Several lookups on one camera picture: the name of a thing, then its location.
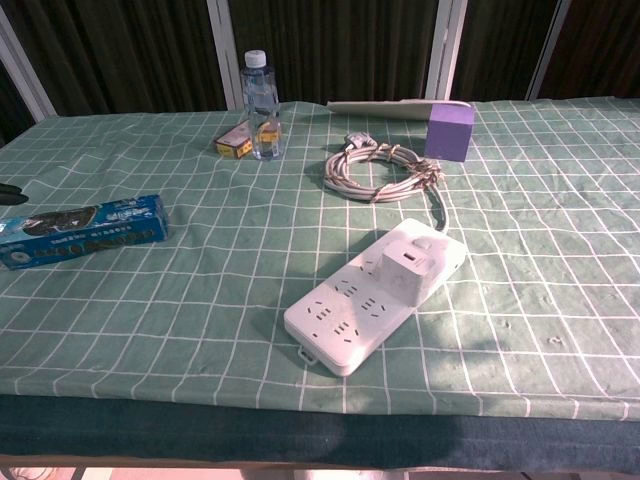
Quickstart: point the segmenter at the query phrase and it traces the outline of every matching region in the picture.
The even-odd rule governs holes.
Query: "tablecloth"
[[[305,366],[283,312],[426,196],[322,187],[343,136],[424,148],[423,122],[283,106],[281,160],[220,157],[239,112],[49,118],[0,150],[30,201],[0,217],[159,193],[168,241],[0,276],[0,393],[349,413],[640,419],[640,102],[476,103],[441,162],[470,255],[348,378]],[[388,165],[361,182],[401,178]]]

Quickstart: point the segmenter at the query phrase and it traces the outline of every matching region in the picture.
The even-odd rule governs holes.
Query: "power strip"
[[[466,247],[407,219],[284,312],[307,363],[347,376],[462,264]]]

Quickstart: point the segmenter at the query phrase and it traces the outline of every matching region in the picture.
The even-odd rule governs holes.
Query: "power cord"
[[[336,192],[353,200],[375,202],[396,202],[411,195],[421,194],[429,188],[433,197],[440,204],[442,212],[442,233],[447,232],[448,218],[444,199],[436,188],[438,179],[442,177],[442,169],[436,163],[419,157],[416,153],[400,145],[378,143],[368,133],[352,133],[345,137],[346,143],[342,151],[329,157],[325,164],[324,184]],[[354,163],[383,160],[411,172],[411,176],[398,183],[388,183],[379,188],[364,187],[349,178],[349,165]]]

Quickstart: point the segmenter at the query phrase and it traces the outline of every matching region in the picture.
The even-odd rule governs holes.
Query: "blue box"
[[[0,270],[61,262],[123,245],[167,239],[158,195],[31,217],[0,219]]]

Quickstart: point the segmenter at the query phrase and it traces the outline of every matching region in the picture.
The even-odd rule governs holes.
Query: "curtain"
[[[539,97],[640,97],[638,0],[573,0]]]
[[[469,0],[451,98],[523,100],[556,0]]]
[[[239,64],[264,50],[280,99],[422,98],[437,0],[229,0]]]
[[[0,147],[33,124],[31,113],[0,62]]]
[[[1,0],[60,115],[225,109],[206,0]]]

